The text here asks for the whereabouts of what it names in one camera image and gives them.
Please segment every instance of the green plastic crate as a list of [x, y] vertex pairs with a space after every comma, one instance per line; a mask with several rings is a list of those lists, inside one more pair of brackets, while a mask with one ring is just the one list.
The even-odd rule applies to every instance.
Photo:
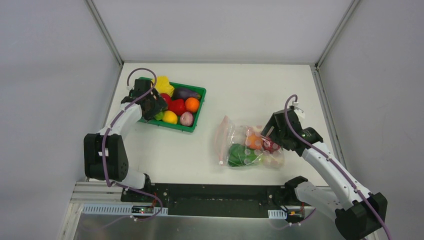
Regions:
[[[139, 77], [138, 79], [152, 80], [151, 78], [148, 78], [148, 77]], [[154, 120], [154, 119], [148, 121], [147, 123], [153, 124], [153, 125], [156, 125], [156, 126], [162, 126], [162, 127], [165, 127], [165, 128], [176, 129], [176, 130], [181, 130], [181, 131], [184, 131], [184, 132], [192, 133], [192, 132], [194, 132], [196, 125], [198, 123], [199, 114], [202, 110], [203, 102], [205, 101], [206, 89], [203, 88], [203, 87], [190, 86], [190, 85], [185, 85], [185, 84], [176, 83], [176, 82], [169, 82], [169, 84], [171, 86], [173, 86], [174, 88], [187, 88], [187, 89], [195, 91], [196, 93], [201, 95], [201, 99], [199, 100], [199, 102], [200, 102], [199, 109], [197, 110], [196, 113], [193, 113], [193, 117], [194, 117], [193, 126], [183, 126], [183, 125], [181, 125], [180, 124], [180, 117], [178, 117], [178, 123], [177, 124], [171, 124], [171, 123], [167, 123], [167, 122], [164, 122], [164, 121], [157, 121], [157, 120]], [[146, 123], [146, 120], [144, 120], [142, 118], [140, 120], [140, 122]]]

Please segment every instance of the white wall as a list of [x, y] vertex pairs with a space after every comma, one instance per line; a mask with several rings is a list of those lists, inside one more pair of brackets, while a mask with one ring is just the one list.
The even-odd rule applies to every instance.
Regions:
[[388, 199], [393, 239], [424, 236], [423, 10], [362, 1], [321, 68], [348, 169]]
[[315, 63], [351, 0], [95, 0], [122, 58]]
[[2, 0], [0, 33], [0, 239], [53, 240], [119, 68], [82, 0]]

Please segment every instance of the bag with polka dots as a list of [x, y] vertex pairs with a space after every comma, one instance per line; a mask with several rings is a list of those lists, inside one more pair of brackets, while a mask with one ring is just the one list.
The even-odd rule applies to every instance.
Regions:
[[260, 125], [235, 125], [225, 116], [215, 132], [214, 149], [219, 164], [229, 167], [262, 165], [279, 169], [284, 161], [283, 149], [261, 135]]

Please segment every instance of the eggplant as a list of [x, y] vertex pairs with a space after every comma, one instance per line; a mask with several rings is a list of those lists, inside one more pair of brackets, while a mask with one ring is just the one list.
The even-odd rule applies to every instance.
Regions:
[[198, 94], [197, 92], [192, 91], [185, 87], [175, 88], [175, 90], [173, 91], [172, 97], [174, 99], [183, 99], [184, 101], [187, 100], [188, 98], [195, 98], [197, 100], [200, 100], [202, 98], [202, 96], [200, 96], [200, 94]]

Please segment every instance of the white table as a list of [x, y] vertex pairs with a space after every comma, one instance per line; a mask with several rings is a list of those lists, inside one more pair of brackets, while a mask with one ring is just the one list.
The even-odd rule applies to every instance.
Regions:
[[[125, 63], [108, 114], [117, 113], [128, 95], [127, 77], [136, 68], [148, 68], [171, 82], [206, 88], [206, 96], [193, 133], [138, 122], [125, 139], [129, 165], [147, 173], [154, 183], [282, 185], [302, 175], [316, 186], [323, 178], [295, 152], [284, 151], [279, 170], [263, 166], [220, 166], [213, 147], [218, 125], [227, 115], [237, 125], [265, 125], [271, 114], [282, 110], [291, 94], [299, 97], [306, 112], [302, 126], [313, 127], [330, 149], [330, 137], [314, 79], [308, 65]], [[151, 77], [137, 71], [139, 77]]]

